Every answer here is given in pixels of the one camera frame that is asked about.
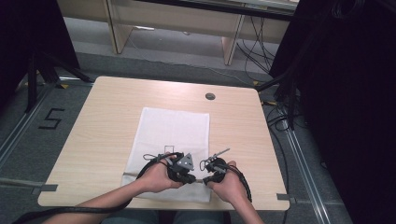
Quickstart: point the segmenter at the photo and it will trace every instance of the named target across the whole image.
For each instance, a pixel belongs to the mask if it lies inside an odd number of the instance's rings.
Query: light wooden tabletop
[[[205,95],[213,93],[215,100]],[[143,107],[210,114],[209,155],[234,160],[249,183],[257,210],[287,210],[286,190],[253,89],[144,79],[99,77],[78,115],[47,184],[42,206],[76,205],[120,187]],[[134,198],[128,207],[152,209],[233,209],[212,193],[210,203],[170,203]]]

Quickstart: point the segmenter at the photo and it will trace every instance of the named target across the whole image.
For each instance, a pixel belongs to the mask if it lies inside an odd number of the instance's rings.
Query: hand
[[[230,161],[228,165],[236,167],[236,162]],[[213,189],[224,202],[231,203],[232,205],[240,200],[248,199],[245,187],[239,180],[238,175],[231,170],[227,171],[221,183],[210,181],[207,183],[207,186]]]
[[[145,192],[161,192],[166,189],[178,189],[183,186],[182,183],[169,179],[167,173],[167,167],[160,162],[152,165],[147,171],[136,181],[144,182]]]

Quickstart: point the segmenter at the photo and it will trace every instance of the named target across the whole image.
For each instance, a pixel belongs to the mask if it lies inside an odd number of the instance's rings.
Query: person's right arm
[[[236,167],[235,161],[229,165]],[[264,223],[253,204],[248,200],[246,190],[236,173],[229,170],[221,183],[209,182],[207,185],[226,203],[230,203],[247,224]]]

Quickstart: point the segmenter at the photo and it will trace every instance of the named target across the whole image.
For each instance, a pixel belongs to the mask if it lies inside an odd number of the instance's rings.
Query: person's right hand
[[[233,165],[236,167],[235,161],[228,162],[228,165]],[[247,193],[245,187],[242,185],[239,177],[236,173],[231,170],[227,171],[227,174],[224,176],[224,179],[221,183],[216,183],[210,181],[207,183],[207,186],[210,189],[213,189],[215,193],[226,203],[234,203],[241,202],[240,200],[247,200]]]

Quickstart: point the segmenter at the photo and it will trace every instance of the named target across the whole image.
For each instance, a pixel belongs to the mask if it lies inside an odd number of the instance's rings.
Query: floor
[[[100,75],[141,77],[248,88],[253,87],[255,83],[263,83],[271,79],[255,63],[247,61],[247,57],[240,49],[235,52],[233,63],[224,65],[221,38],[218,36],[158,29],[134,29],[122,54],[116,55],[113,53],[106,23],[68,18],[65,18],[65,22],[78,55],[81,71],[91,77]],[[246,48],[242,40],[238,40],[238,44],[247,52],[250,49],[256,52],[261,50],[254,41],[245,41]],[[276,55],[277,44],[264,43],[264,46],[269,52]],[[71,77],[65,71],[60,70],[59,73],[63,77]],[[69,121],[64,121],[66,124],[61,126],[64,130],[58,130],[54,133],[55,135],[43,133],[48,137],[47,141],[37,143],[34,137],[29,138],[27,135],[29,132],[41,134],[38,132],[43,131],[28,129],[16,151],[9,156],[5,164],[0,164],[0,178],[45,182],[59,151],[62,150],[62,141],[66,139],[68,132],[70,132],[78,111],[83,105],[83,99],[87,97],[89,90],[89,86],[76,84],[71,85],[68,91],[54,89],[49,93],[48,99],[43,103],[40,112],[38,112],[33,123],[29,124],[29,127],[39,126],[49,109],[57,106],[69,106],[73,109],[67,110],[71,112],[67,113],[67,119],[65,119]],[[275,90],[276,86],[259,93],[261,100],[273,102]],[[1,142],[6,141],[7,134],[11,132],[23,115],[23,111],[19,108],[24,107],[23,99],[25,97],[26,87],[22,86],[7,111],[0,114]],[[263,113],[267,117],[267,121],[279,116],[276,107],[271,105],[264,105]],[[306,188],[301,167],[290,146],[290,140],[282,131],[282,125],[281,122],[276,122],[271,126],[274,131],[272,137],[279,167],[292,203],[287,213],[260,211],[263,220],[266,223],[289,224],[352,223],[329,173],[321,164],[320,154],[314,139],[310,135],[309,127],[304,121],[304,116],[299,116],[295,120],[295,134],[304,154],[309,173],[317,187],[318,195],[321,197],[326,214],[329,216],[327,219],[329,221],[320,221],[314,209],[315,206],[313,206],[312,196]],[[60,140],[51,143],[51,137],[54,136]],[[54,154],[53,157],[46,158],[46,161],[43,161],[42,155],[52,153]],[[34,170],[32,166],[35,166],[35,164],[39,164],[42,172],[34,174],[34,177],[31,177],[32,175],[29,175],[29,172],[20,171]],[[2,198],[2,202],[0,202],[1,223],[14,220],[15,217],[32,209],[42,209],[35,203],[36,196],[32,195],[31,188],[5,185],[1,181],[0,187],[2,188],[0,193],[0,198]],[[15,198],[19,199],[18,203],[12,203]],[[233,223],[242,223],[241,218],[235,212],[231,215]]]

